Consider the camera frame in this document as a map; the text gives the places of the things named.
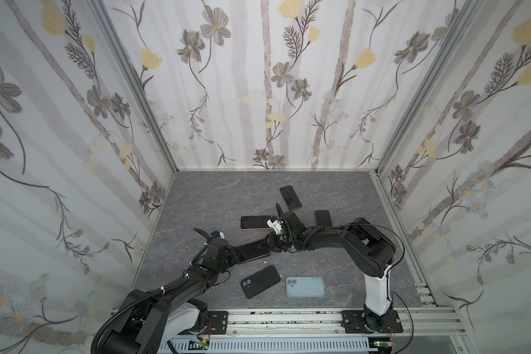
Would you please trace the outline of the black phone case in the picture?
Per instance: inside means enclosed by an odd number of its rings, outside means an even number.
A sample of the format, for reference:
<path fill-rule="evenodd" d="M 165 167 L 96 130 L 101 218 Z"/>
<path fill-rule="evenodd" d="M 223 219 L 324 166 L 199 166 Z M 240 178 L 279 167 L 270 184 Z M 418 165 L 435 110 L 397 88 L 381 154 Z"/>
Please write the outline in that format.
<path fill-rule="evenodd" d="M 247 299 L 252 299 L 271 287 L 277 285 L 281 277 L 274 265 L 268 265 L 264 269 L 250 275 L 240 282 L 243 293 Z"/>

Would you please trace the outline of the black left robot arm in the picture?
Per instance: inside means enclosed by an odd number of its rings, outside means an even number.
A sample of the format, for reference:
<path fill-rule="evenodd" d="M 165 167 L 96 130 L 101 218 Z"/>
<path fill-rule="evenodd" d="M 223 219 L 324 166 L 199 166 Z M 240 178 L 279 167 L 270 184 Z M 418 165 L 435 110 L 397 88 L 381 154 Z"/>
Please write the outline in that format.
<path fill-rule="evenodd" d="M 157 353 L 169 315 L 202 295 L 239 263 L 239 250 L 210 238 L 181 277 L 152 291 L 134 290 L 97 331 L 91 353 Z"/>

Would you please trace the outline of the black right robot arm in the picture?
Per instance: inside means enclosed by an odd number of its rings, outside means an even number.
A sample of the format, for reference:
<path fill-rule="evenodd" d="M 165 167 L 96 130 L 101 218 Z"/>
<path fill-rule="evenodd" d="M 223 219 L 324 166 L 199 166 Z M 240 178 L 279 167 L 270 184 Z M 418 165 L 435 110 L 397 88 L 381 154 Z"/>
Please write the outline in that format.
<path fill-rule="evenodd" d="M 393 302 L 389 273 L 394 266 L 395 244 L 364 218 L 343 226 L 305 226 L 294 212 L 280 212 L 268 220 L 270 233 L 259 247 L 270 252 L 304 252 L 343 249 L 364 274 L 366 297 L 361 314 L 369 333 L 389 327 Z"/>

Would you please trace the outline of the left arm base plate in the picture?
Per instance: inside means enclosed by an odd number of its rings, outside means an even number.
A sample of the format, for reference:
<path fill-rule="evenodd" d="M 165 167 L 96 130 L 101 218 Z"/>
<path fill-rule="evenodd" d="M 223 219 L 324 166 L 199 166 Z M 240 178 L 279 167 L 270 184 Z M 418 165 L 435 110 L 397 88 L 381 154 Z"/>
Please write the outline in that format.
<path fill-rule="evenodd" d="M 207 316 L 205 335 L 225 335 L 227 333 L 229 313 L 227 311 L 210 311 Z"/>

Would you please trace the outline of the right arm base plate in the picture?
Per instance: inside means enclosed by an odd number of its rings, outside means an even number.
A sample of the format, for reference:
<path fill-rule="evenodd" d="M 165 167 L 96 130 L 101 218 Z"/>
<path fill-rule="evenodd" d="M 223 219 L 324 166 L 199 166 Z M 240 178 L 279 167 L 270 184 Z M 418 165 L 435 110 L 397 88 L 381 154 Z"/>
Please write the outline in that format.
<path fill-rule="evenodd" d="M 382 316 L 367 308 L 361 311 L 342 311 L 341 314 L 341 326 L 347 334 L 392 334 L 404 332 L 398 312 L 393 308 L 390 308 Z"/>

